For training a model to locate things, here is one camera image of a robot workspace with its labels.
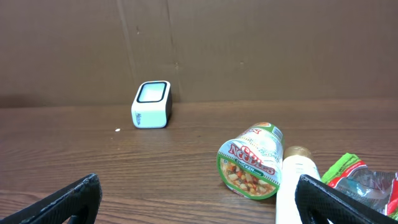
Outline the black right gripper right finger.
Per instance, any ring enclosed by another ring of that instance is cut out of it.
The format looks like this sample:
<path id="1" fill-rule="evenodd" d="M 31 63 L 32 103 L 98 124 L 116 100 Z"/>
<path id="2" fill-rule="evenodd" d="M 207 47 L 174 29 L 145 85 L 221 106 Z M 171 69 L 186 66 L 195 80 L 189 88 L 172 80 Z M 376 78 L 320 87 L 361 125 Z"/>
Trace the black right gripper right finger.
<path id="1" fill-rule="evenodd" d="M 302 223 L 397 224 L 396 220 L 305 174 L 298 180 L 295 203 Z"/>

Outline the colourful candy bag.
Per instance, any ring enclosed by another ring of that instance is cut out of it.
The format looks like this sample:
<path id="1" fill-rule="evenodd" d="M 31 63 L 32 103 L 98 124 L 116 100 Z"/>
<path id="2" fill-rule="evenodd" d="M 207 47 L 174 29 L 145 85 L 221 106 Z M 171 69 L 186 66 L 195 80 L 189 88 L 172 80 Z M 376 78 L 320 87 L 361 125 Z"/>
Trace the colourful candy bag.
<path id="1" fill-rule="evenodd" d="M 397 220 L 397 173 L 371 171 L 357 155 L 346 153 L 322 176 L 329 187 Z"/>

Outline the white tube with gold cap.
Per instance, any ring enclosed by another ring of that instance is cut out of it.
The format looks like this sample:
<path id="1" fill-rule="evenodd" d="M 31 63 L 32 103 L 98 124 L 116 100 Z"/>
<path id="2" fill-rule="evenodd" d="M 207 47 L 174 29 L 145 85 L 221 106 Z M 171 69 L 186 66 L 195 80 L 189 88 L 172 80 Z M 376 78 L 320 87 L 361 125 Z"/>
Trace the white tube with gold cap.
<path id="1" fill-rule="evenodd" d="M 276 198 L 276 224 L 302 224 L 295 203 L 295 191 L 302 174 L 307 174 L 320 180 L 320 175 L 310 150 L 303 146 L 291 146 L 285 149 L 282 163 L 282 179 Z"/>

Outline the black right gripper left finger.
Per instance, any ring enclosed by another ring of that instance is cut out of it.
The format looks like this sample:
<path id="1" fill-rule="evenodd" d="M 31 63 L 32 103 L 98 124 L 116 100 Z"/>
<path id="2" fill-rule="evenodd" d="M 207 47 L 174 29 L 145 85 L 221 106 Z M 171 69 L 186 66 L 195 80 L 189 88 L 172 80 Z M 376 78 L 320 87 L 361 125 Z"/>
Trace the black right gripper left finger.
<path id="1" fill-rule="evenodd" d="M 26 207 L 1 223 L 93 224 L 102 199 L 102 189 L 97 174 L 89 174 L 48 197 Z"/>

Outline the cup noodles container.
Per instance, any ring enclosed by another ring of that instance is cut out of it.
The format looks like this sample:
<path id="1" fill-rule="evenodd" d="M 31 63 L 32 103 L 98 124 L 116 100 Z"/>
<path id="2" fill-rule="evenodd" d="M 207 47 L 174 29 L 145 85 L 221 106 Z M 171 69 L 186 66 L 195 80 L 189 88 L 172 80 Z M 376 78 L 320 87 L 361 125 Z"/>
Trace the cup noodles container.
<path id="1" fill-rule="evenodd" d="M 276 194 L 282 177 L 284 135 L 267 122 L 256 123 L 218 150 L 216 166 L 227 188 L 252 200 Z"/>

